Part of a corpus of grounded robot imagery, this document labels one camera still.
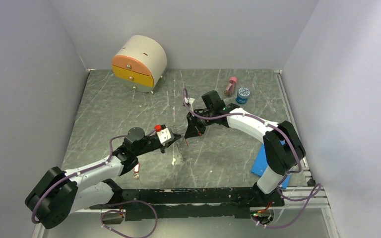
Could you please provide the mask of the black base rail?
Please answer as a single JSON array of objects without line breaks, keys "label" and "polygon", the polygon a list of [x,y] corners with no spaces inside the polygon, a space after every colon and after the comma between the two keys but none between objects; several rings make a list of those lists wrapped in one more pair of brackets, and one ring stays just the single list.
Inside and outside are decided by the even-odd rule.
[{"label": "black base rail", "polygon": [[154,207],[159,219],[223,216],[246,219],[256,209],[283,207],[285,202],[277,192],[262,195],[252,187],[125,189],[121,198],[91,209],[121,207],[126,211],[127,221],[140,221],[154,218],[147,204]]}]

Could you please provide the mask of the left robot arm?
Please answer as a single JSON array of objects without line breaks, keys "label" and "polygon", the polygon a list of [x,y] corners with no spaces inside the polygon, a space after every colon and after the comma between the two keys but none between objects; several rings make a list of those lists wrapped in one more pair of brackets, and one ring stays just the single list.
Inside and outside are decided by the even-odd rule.
[{"label": "left robot arm", "polygon": [[25,199],[32,212],[32,223],[51,229],[69,214],[89,206],[106,204],[117,208],[123,190],[113,178],[133,170],[140,155],[155,150],[165,153],[181,135],[165,125],[157,125],[149,134],[133,127],[120,138],[123,142],[117,149],[109,141],[109,154],[104,159],[75,169],[56,166],[47,170]]}]

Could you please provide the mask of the blue foam sheet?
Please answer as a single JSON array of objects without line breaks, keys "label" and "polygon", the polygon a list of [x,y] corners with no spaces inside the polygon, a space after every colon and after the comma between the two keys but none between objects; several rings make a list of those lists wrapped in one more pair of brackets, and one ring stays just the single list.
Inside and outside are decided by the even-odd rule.
[{"label": "blue foam sheet", "polygon": [[251,172],[257,176],[259,179],[255,183],[255,188],[260,189],[263,193],[269,194],[276,190],[276,188],[286,189],[289,183],[288,176],[285,180],[283,175],[276,173],[267,162],[266,149],[264,145],[257,154],[257,157],[252,166]]}]

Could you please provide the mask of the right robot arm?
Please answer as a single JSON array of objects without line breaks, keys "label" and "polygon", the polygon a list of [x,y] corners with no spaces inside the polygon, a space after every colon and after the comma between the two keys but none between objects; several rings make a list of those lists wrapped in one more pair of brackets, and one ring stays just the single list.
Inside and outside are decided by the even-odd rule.
[{"label": "right robot arm", "polygon": [[183,89],[183,105],[188,110],[188,127],[184,137],[203,136],[207,126],[223,125],[237,129],[259,140],[265,149],[267,166],[254,184],[253,200],[264,206],[272,199],[272,193],[288,174],[299,173],[300,161],[305,157],[305,148],[293,124],[287,120],[278,123],[248,113],[236,104],[226,105],[215,90],[202,95],[204,109],[191,109],[192,98]]}]

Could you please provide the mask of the key with red label fob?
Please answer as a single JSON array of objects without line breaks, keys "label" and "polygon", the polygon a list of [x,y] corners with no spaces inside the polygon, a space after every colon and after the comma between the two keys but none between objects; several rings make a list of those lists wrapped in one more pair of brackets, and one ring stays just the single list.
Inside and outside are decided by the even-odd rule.
[{"label": "key with red label fob", "polygon": [[133,178],[139,180],[140,163],[136,164],[133,168]]}]

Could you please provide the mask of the pink capped brown vial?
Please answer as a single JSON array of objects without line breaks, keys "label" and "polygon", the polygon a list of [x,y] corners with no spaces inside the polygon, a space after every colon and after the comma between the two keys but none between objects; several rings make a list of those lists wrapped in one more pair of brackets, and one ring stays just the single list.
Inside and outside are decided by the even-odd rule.
[{"label": "pink capped brown vial", "polygon": [[227,85],[226,89],[224,90],[224,95],[227,97],[232,96],[234,89],[236,87],[236,84],[237,84],[237,77],[235,77],[235,76],[230,77],[228,85]]}]

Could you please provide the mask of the blue round tin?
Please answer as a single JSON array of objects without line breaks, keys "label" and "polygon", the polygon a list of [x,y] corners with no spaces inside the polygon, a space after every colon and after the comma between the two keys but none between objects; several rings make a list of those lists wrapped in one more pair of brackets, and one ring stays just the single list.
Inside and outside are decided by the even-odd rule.
[{"label": "blue round tin", "polygon": [[236,94],[236,102],[238,104],[246,104],[250,97],[250,90],[246,87],[241,87]]}]

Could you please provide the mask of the aluminium frame rail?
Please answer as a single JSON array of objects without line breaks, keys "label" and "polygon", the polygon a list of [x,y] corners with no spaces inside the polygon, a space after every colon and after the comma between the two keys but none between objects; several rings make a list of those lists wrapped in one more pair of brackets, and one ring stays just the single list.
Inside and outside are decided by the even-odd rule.
[{"label": "aluminium frame rail", "polygon": [[271,195],[261,195],[249,187],[230,188],[198,188],[198,189],[121,189],[116,184],[105,191],[97,186],[82,192],[71,189],[59,193],[51,192],[42,202],[37,216],[61,219],[81,209],[115,209],[123,207],[127,215],[142,217],[140,212],[146,203],[153,206],[159,217],[215,217],[235,216],[244,218],[256,208],[270,206],[284,207],[284,196],[290,202],[299,203],[307,199],[308,194],[314,197],[324,193],[313,188],[303,187],[301,190],[285,191],[280,195],[277,191]]}]

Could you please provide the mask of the round beige drawer box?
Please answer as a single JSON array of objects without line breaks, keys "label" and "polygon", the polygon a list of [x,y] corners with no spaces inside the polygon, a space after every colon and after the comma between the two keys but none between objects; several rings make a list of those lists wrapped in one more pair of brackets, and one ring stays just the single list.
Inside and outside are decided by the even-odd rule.
[{"label": "round beige drawer box", "polygon": [[114,75],[134,91],[154,93],[167,67],[167,55],[155,40],[133,35],[114,55],[111,61]]}]

